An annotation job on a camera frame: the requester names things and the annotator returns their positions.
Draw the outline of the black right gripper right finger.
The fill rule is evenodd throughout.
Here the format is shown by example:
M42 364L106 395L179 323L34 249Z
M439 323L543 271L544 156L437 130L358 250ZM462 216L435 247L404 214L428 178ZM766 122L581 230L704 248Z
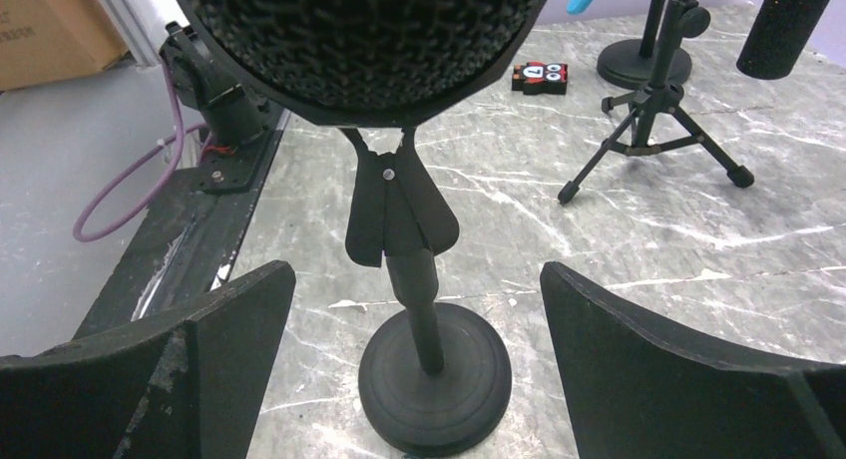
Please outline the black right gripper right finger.
M845 368L736 344L550 261L540 275L583 458L841 458Z

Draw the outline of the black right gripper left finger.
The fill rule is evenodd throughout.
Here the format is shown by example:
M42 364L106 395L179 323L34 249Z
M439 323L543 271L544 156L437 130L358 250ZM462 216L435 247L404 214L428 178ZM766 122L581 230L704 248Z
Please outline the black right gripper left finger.
M296 285L271 261L186 303L1 360L5 458L242 458Z

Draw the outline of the black round-base phone stand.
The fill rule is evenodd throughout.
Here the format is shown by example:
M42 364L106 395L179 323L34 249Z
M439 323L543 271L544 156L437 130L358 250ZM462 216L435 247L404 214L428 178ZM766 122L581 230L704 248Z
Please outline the black round-base phone stand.
M378 154L344 130L357 168L345 248L362 266L385 267L401 310L372 335L358 371L359 398L376 433L416 457L449 457L485 440L512 391L507 348L476 312L438 300L437 255L458 221L419 159L415 132Z

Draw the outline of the black tripod shock mount stand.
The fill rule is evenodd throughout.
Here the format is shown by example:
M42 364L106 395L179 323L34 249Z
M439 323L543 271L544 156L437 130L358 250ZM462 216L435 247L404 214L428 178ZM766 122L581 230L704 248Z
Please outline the black tripod shock mount stand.
M709 12L697 0L667 0L664 21L657 37L657 58L648 81L637 90L602 100L602 110L627 104L629 113L614 131L603 139L597 152L575 178L565 183L558 200L565 205L573 199L592 169L603 156L613 151L626 157L644 157L693 146L703 146L725 169L728 178L739 188L754 184L753 173L732 159L715 140L680 106L683 87L669 81L671 61L684 38L695 38L708 28ZM688 135L673 141L651 145L648 140L660 114L669 114L682 125Z

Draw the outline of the black round-base mic stand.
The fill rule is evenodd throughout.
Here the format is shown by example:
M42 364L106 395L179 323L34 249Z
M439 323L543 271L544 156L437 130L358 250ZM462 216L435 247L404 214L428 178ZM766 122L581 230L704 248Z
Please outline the black round-base mic stand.
M598 57L597 72L612 85L636 90L651 74L657 59L656 41L666 0L650 0L640 39L612 43Z

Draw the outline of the black microphone orange end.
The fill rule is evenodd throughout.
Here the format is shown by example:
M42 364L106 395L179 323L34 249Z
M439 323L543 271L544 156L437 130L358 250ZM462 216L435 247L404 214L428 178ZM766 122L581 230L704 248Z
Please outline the black microphone orange end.
M547 0L177 0L243 84L319 126L419 126L497 82Z

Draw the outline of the black microphone silver head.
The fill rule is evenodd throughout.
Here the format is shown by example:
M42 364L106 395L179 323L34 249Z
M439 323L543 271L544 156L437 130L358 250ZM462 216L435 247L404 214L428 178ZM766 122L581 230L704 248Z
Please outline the black microphone silver head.
M762 81L788 77L831 0L763 0L735 66Z

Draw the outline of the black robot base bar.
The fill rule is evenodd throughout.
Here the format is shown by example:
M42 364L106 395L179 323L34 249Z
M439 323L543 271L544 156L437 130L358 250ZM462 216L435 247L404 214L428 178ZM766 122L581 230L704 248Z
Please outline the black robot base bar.
M198 190L199 169L177 171L78 327L80 339L161 312L226 283L290 118L274 106L251 183L234 193Z

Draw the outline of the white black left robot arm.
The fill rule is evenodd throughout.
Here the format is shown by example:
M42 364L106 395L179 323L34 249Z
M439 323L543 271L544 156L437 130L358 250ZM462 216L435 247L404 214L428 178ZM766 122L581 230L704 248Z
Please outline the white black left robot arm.
M275 130L279 113L212 54L178 0L98 1L138 65L163 67L218 145L247 145Z

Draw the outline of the red brown owl toy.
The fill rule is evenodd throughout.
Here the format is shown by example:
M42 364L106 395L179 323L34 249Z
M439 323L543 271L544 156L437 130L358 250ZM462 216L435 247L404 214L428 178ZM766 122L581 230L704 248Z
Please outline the red brown owl toy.
M537 61L513 67L511 90L524 95L566 95L569 85L569 66L566 63Z

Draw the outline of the brown cardboard box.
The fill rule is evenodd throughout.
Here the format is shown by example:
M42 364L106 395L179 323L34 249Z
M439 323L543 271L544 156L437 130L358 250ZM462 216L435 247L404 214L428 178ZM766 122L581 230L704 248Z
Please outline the brown cardboard box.
M1 0L1 89L99 74L127 53L99 0Z

